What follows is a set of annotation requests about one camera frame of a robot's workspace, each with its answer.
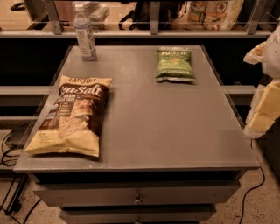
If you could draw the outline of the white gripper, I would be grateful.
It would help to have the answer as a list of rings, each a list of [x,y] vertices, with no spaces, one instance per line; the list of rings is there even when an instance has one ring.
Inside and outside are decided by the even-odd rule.
[[[245,121],[244,135],[247,138],[261,137],[279,116],[280,81],[271,82],[266,87],[258,85]]]

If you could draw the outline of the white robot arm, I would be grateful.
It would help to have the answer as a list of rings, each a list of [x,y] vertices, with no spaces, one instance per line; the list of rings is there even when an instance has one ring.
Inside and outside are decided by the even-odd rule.
[[[267,85],[257,86],[250,104],[244,134],[254,139],[264,135],[280,117],[280,27],[248,52],[243,61],[252,65],[261,63],[262,72],[272,79]]]

